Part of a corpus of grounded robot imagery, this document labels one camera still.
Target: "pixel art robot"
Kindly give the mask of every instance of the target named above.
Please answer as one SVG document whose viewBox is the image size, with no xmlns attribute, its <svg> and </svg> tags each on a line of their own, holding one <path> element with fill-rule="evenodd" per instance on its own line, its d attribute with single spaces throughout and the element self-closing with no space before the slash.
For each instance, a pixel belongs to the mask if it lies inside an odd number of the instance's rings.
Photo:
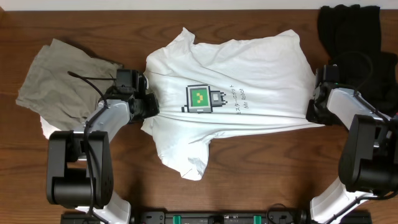
<svg viewBox="0 0 398 224">
<path fill-rule="evenodd" d="M 187 104 L 181 107 L 181 112 L 211 113 L 213 107 L 227 104 L 225 94 L 220 91 L 211 91 L 209 85 L 189 85 L 187 92 Z"/>
</svg>

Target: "black cloth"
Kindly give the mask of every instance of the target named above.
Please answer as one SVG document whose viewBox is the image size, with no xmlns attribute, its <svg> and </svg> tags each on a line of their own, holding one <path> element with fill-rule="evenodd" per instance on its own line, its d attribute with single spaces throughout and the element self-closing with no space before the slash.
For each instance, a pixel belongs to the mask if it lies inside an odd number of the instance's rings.
<svg viewBox="0 0 398 224">
<path fill-rule="evenodd" d="M 381 52 L 379 12 L 377 6 L 323 6 L 318 35 L 332 58 L 329 63 L 339 67 L 340 82 L 356 88 L 363 83 L 359 89 L 363 98 L 394 116 L 398 111 L 397 55 Z"/>
</svg>

